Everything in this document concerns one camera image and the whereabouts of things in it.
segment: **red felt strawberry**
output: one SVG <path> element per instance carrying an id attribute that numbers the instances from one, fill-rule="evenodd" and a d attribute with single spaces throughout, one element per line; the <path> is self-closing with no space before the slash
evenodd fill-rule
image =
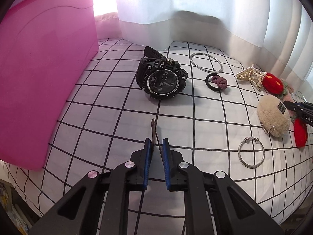
<path id="1" fill-rule="evenodd" d="M 271 73 L 267 73 L 262 81 L 263 87 L 271 94 L 279 95 L 284 90 L 284 85 L 281 80 Z"/>

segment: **watch face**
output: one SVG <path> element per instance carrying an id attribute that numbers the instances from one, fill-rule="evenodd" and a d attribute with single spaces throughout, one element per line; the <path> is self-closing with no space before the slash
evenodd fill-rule
<path id="1" fill-rule="evenodd" d="M 157 95 L 168 95 L 178 88 L 178 77 L 170 70 L 157 70 L 152 73 L 147 82 L 150 92 Z"/>

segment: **white grid tablecloth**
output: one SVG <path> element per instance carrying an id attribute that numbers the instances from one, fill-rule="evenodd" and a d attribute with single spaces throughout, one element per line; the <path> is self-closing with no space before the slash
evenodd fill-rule
<path id="1" fill-rule="evenodd" d="M 281 223 L 304 200 L 312 187 L 312 128 L 307 146 L 295 147 L 293 126 L 283 137 L 266 134 L 256 106 L 261 96 L 250 82 L 237 82 L 243 69 L 223 51 L 189 42 L 173 42 L 163 54 L 177 60 L 188 72 L 187 86 L 175 98 L 149 98 L 136 81 L 135 72 L 144 47 L 123 39 L 99 42 L 99 52 L 81 75 L 56 123 L 46 164 L 42 171 L 28 171 L 4 164 L 13 185 L 40 216 L 46 213 L 90 170 L 106 172 L 128 161 L 133 151 L 151 138 L 151 120 L 156 121 L 160 140 L 167 137 L 171 149 L 201 171 L 225 171 L 273 219 Z M 191 66 L 189 55 L 204 52 L 223 64 L 220 76 L 228 88 L 207 88 L 207 73 Z M 208 57 L 195 58 L 202 66 Z M 212 65 L 219 68 L 216 62 Z M 294 95 L 297 101 L 303 101 Z M 245 137 L 259 138 L 265 161 L 256 169 L 244 167 L 237 148 Z M 245 144 L 242 157 L 259 162 L 259 144 Z M 148 189 L 131 192 L 128 234 L 184 234 L 183 192 L 169 192 L 164 183 L 160 153 L 155 148 Z"/>

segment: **black sports watch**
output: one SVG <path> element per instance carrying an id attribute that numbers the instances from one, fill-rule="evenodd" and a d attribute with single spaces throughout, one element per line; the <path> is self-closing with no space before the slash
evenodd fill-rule
<path id="1" fill-rule="evenodd" d="M 151 47 L 145 47 L 143 53 L 147 58 L 140 59 L 136 72 L 136 82 L 142 90 L 158 100 L 175 97 L 184 90 L 188 74 L 178 61 Z"/>

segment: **beige fuzzy pouch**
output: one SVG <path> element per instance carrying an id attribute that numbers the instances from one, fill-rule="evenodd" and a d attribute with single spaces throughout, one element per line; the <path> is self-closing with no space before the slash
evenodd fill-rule
<path id="1" fill-rule="evenodd" d="M 289 112 L 277 97 L 263 96 L 256 111 L 265 132 L 280 137 L 289 130 L 291 122 Z"/>

